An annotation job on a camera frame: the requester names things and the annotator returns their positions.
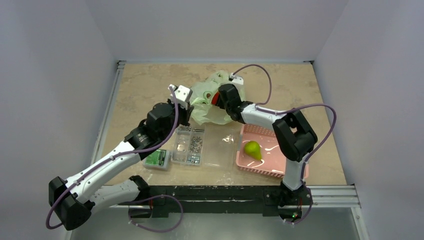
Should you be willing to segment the orange fake fruit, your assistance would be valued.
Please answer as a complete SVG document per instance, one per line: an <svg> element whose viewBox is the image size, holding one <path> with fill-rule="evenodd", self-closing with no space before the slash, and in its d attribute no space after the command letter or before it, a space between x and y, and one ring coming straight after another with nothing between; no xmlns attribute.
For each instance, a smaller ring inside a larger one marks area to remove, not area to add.
<svg viewBox="0 0 424 240"><path fill-rule="evenodd" d="M213 96L213 98L212 98L212 100L211 100L211 104L216 106L216 105L218 104L218 102L219 102L219 99L220 99L220 94L217 92L217 93Z"/></svg>

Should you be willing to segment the light green plastic bag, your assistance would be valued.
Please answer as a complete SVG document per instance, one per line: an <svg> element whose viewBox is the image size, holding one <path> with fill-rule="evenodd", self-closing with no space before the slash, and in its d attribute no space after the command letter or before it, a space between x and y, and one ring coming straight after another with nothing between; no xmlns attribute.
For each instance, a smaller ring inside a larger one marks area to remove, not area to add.
<svg viewBox="0 0 424 240"><path fill-rule="evenodd" d="M231 117L224 109L211 104L213 96L218 93L218 88L223 84L231 84L228 73L219 70L211 74L204 81L195 83L190 89L192 95L190 104L194 107L191 118L198 124L213 123L218 125L226 125L232 121ZM246 99L244 85L235 85L242 100Z"/></svg>

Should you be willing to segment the yellow fake fruit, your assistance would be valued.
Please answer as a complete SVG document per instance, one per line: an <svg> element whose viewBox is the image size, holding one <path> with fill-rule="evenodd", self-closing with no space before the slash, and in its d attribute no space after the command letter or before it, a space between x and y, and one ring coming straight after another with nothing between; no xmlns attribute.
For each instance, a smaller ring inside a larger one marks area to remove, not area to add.
<svg viewBox="0 0 424 240"><path fill-rule="evenodd" d="M246 142L243 151L246 155L256 161L260 161L262 159L261 146L256 141L251 140Z"/></svg>

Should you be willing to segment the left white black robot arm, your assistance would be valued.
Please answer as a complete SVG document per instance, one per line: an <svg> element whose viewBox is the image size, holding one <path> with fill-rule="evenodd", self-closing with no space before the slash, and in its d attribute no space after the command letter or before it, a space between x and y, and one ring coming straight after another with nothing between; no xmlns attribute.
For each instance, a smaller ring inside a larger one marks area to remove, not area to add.
<svg viewBox="0 0 424 240"><path fill-rule="evenodd" d="M187 99L157 103L147 117L99 161L66 179L59 176L52 179L48 184L50 210L45 220L46 228L74 230L105 208L152 201L150 186L139 175L120 184L105 184L152 155L171 138L179 125L189 126L193 109Z"/></svg>

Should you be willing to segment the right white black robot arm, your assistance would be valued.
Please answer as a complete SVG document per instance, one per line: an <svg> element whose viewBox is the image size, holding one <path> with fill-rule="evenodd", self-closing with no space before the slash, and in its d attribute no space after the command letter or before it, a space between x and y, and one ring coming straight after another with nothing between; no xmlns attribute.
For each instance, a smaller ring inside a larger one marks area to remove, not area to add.
<svg viewBox="0 0 424 240"><path fill-rule="evenodd" d="M233 121L273 131L280 151L286 157L280 196L284 202L294 203L304 188L306 158L318 141L306 117L296 108L278 112L241 100L239 91L231 83L221 85L218 93L223 108Z"/></svg>

